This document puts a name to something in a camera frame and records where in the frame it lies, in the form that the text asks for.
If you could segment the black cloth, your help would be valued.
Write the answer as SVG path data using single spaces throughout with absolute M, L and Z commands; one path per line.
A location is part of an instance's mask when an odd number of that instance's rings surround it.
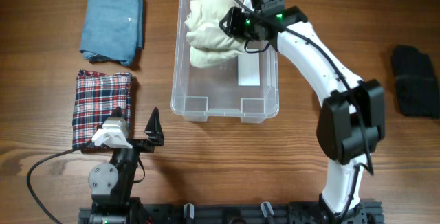
M 401 113 L 438 119 L 439 84 L 429 55 L 409 45 L 398 45 L 391 66 Z

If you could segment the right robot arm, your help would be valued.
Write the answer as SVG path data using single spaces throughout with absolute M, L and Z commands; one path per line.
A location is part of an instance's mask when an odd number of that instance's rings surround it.
M 385 135 L 381 84 L 347 69 L 300 8 L 286 8 L 284 0 L 240 0 L 219 27 L 232 38 L 266 41 L 307 80 L 320 103 L 316 136 L 329 159 L 318 209 L 311 215 L 319 223 L 357 216 L 362 174 L 374 173 L 371 155 Z

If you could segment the red plaid cloth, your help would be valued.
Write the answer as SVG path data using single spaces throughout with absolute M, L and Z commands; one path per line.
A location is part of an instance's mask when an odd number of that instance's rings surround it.
M 72 148 L 83 153 L 101 152 L 106 146 L 90 144 L 97 128 L 120 107 L 128 125 L 131 124 L 131 87 L 129 72 L 107 75 L 97 71 L 80 70 L 76 77 Z

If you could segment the cream cloth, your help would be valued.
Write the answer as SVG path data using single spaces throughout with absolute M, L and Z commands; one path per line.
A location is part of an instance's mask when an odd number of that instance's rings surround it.
M 224 63 L 245 52 L 245 41 L 229 37 L 220 27 L 234 0 L 191 0 L 190 14 L 185 25 L 186 40 L 190 45 L 190 64 L 207 68 Z

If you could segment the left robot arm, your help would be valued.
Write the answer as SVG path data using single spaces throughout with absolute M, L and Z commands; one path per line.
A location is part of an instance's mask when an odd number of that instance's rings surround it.
M 116 107 L 91 138 L 94 146 L 107 146 L 113 154 L 108 163 L 95 166 L 89 173 L 92 206 L 81 208 L 79 223 L 152 223 L 153 219 L 140 198 L 132 197 L 138 167 L 142 167 L 141 153 L 153 153 L 164 145 L 159 109 L 155 107 L 144 130 L 146 139 L 129 138 L 128 124 L 122 109 Z

